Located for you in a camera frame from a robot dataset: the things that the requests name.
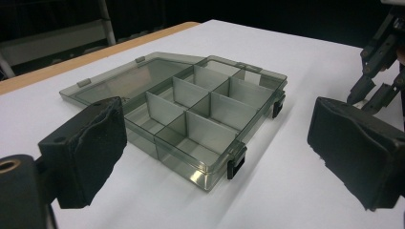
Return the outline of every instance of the plastic organizer box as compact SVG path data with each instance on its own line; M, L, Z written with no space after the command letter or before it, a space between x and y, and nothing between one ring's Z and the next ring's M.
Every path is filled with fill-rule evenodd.
M206 191L245 161L246 144L285 98L287 78L217 56L154 52L62 90L90 105L120 96L128 141Z

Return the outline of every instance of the plastic divider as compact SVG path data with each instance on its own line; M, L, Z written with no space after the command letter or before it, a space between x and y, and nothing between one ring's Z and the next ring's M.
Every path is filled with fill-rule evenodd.
M185 107L192 107L208 93L209 91L204 88L181 80L177 77L173 77L174 101L182 104Z
M211 117L241 131L257 109L221 94L211 93Z
M218 73L200 66L194 66L193 83L209 91L216 89L224 83L229 75Z
M183 108L148 92L146 92L146 100L150 117L163 125L169 124L184 111Z
M186 112L186 119L188 137L217 154L221 154L237 134L197 114Z
M274 90L238 78L231 77L229 80L229 97L256 109L261 108L274 93Z

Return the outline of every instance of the white table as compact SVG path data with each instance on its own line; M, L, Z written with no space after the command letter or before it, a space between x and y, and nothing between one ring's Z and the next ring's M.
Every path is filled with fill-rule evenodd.
M90 207L53 203L60 228L403 228L403 198L394 209L365 211L307 144L316 97L346 100L361 75L360 51L208 21L0 95L0 157L38 158L36 144L80 111L58 92L82 79L151 52L213 54L288 76L284 109L250 140L235 178L206 193L128 144ZM395 64L377 81L397 73ZM379 117L402 130L400 98Z

